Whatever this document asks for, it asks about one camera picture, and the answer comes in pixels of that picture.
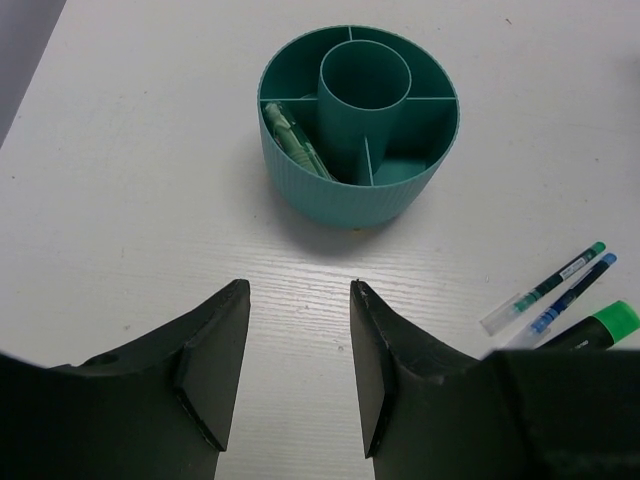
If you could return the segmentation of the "teal round desk organizer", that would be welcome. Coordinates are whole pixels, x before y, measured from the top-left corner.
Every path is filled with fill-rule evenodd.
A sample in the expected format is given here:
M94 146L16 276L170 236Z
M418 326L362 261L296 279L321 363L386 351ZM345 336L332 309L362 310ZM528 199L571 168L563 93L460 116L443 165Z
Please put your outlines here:
M329 175L301 166L274 130L277 103ZM460 103L444 68L416 43L370 26L305 33L267 63L257 89L271 181L297 211L325 225L381 225L424 190L458 133Z

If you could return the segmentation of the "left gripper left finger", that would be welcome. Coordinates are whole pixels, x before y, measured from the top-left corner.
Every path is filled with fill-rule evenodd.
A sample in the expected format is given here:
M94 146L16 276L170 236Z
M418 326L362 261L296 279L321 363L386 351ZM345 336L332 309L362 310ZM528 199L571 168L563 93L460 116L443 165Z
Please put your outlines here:
M57 479L211 479L227 448L250 312L237 279L192 311L76 367Z

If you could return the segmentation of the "green capped pen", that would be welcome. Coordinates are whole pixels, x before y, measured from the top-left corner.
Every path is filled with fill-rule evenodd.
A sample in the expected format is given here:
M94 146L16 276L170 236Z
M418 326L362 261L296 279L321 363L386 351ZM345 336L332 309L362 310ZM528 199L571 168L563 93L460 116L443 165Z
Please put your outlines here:
M585 267L601 254L605 248L606 244L604 242L595 242L529 291L518 293L508 299L503 305L482 319L480 321L481 326L489 336L495 336L542 297Z

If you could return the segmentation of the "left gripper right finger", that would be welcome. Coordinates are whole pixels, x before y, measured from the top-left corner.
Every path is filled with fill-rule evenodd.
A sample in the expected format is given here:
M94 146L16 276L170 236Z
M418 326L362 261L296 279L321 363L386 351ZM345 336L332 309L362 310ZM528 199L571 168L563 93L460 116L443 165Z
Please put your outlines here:
M350 290L364 453L378 479L478 479L490 376L480 362L394 311L366 282Z

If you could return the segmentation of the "green black highlighter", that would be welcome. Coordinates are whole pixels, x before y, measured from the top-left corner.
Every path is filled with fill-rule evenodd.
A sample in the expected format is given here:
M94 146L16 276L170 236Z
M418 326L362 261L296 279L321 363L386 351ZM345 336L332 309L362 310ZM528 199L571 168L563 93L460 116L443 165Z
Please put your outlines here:
M584 318L540 349L606 350L639 330L639 315L618 300Z

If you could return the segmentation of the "blue capped pen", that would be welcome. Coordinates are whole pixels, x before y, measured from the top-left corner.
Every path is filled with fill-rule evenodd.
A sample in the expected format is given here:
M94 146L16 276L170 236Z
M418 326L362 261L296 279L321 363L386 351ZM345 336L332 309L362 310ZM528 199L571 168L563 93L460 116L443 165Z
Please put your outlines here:
M614 253L605 254L551 306L518 332L506 344L506 348L527 349L538 344L548 333L548 327L551 323L566 311L616 261L617 256ZM489 336L495 336L541 298L542 294L536 295L532 291L526 295L516 295L481 320L480 324Z

